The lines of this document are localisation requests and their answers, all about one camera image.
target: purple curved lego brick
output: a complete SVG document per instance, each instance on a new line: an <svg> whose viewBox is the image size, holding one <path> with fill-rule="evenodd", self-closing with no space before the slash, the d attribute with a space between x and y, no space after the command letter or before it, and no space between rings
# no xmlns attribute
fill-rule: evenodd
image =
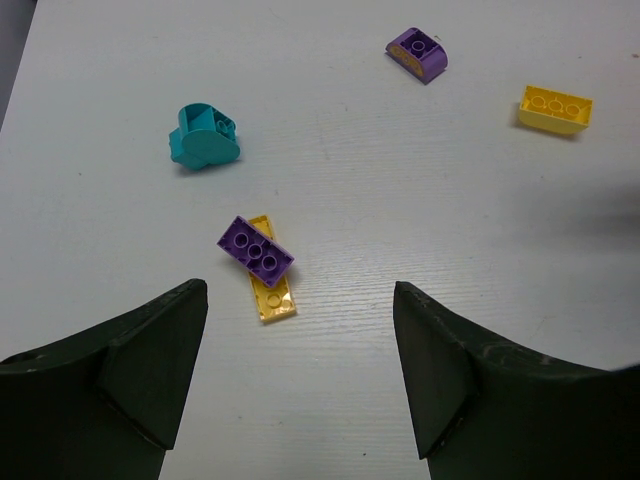
<svg viewBox="0 0 640 480"><path fill-rule="evenodd" d="M422 75L418 75L410 65L392 53L392 47L400 48L404 53L415 58L422 67ZM438 42L427 36L420 29L412 27L387 45L387 53L402 65L414 77L427 84L447 68L447 54Z"/></svg>
<svg viewBox="0 0 640 480"><path fill-rule="evenodd" d="M236 217L218 246L258 277L274 287L293 263L293 256L242 217Z"/></svg>

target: yellow lego brick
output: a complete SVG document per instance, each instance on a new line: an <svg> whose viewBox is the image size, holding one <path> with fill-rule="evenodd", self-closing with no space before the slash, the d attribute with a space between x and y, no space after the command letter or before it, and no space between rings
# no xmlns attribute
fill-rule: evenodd
<svg viewBox="0 0 640 480"><path fill-rule="evenodd" d="M249 223L267 237L275 240L269 217L266 215L252 218L249 220ZM251 288L253 288L260 320L263 323L281 320L284 317L296 313L296 304L293 302L293 296L291 295L291 290L289 290L289 282L287 281L286 275L282 277L273 288L267 287L252 273L249 274L249 280L251 282Z"/></svg>
<svg viewBox="0 0 640 480"><path fill-rule="evenodd" d="M527 85L518 118L553 133L572 135L589 126L593 100Z"/></svg>

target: lego stud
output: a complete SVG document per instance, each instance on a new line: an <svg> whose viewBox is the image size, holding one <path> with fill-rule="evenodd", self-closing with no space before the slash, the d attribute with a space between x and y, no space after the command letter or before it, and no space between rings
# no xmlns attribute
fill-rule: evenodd
<svg viewBox="0 0 640 480"><path fill-rule="evenodd" d="M413 53L416 57L420 58L424 53L425 44L420 40L416 40L411 44L411 53Z"/></svg>
<svg viewBox="0 0 640 480"><path fill-rule="evenodd" d="M272 293L267 297L267 305L271 308L278 308L282 303L282 298L277 293Z"/></svg>
<svg viewBox="0 0 640 480"><path fill-rule="evenodd" d="M577 105L571 104L571 105L567 105L567 108L565 109L565 111L567 112L567 115L570 115L572 117L577 117L578 114L580 113L580 108Z"/></svg>
<svg viewBox="0 0 640 480"><path fill-rule="evenodd" d="M238 233L233 237L233 244L238 248L244 248L249 243L249 237L246 233Z"/></svg>
<svg viewBox="0 0 640 480"><path fill-rule="evenodd" d="M531 99L531 105L533 105L536 108L544 108L545 104L546 104L546 102L544 101L544 98L542 98L542 97L533 97Z"/></svg>
<svg viewBox="0 0 640 480"><path fill-rule="evenodd" d="M562 111L562 103L557 100L551 100L549 102L549 110L552 112L561 112Z"/></svg>
<svg viewBox="0 0 640 480"><path fill-rule="evenodd" d="M249 255L249 258L251 258L252 260L257 260L262 256L262 247L257 243L254 243L249 247L247 254Z"/></svg>
<svg viewBox="0 0 640 480"><path fill-rule="evenodd" d="M262 259L262 268L267 272L270 272L271 270L275 269L277 266L278 266L278 261L276 260L276 257L274 257L273 255L267 255Z"/></svg>

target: lego brick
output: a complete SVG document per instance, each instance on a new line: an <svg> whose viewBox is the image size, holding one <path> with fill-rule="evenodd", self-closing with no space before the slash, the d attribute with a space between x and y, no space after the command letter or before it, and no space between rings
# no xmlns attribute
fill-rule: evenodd
<svg viewBox="0 0 640 480"><path fill-rule="evenodd" d="M249 223L275 241L269 217L262 215L261 217L252 218ZM286 276L282 277L273 288L265 286L252 273L249 274L249 281L251 288L253 288L260 320L263 323L275 322L296 313L296 304L293 301Z"/></svg>
<svg viewBox="0 0 640 480"><path fill-rule="evenodd" d="M518 118L530 127L572 135L589 126L592 107L590 98L527 85Z"/></svg>
<svg viewBox="0 0 640 480"><path fill-rule="evenodd" d="M240 156L236 124L206 103L187 105L178 113L178 128L169 134L171 160L191 170L233 162Z"/></svg>
<svg viewBox="0 0 640 480"><path fill-rule="evenodd" d="M438 42L410 28L387 45L387 53L409 73L427 84L447 68L447 54Z"/></svg>
<svg viewBox="0 0 640 480"><path fill-rule="evenodd" d="M218 246L258 277L274 287L293 263L293 257L242 217L236 217Z"/></svg>

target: white table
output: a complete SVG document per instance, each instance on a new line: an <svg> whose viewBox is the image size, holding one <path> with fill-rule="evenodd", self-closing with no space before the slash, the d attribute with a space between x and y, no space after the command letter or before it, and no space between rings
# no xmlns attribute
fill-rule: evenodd
<svg viewBox="0 0 640 480"><path fill-rule="evenodd" d="M437 35L423 86L384 47ZM206 333L163 480L425 479L396 280L528 347L638 360L640 2L41 1L0 136L0 352L191 277ZM525 84L595 100L566 140L519 128ZM192 102L241 161L184 174ZM215 242L266 213L296 256L268 327Z"/></svg>

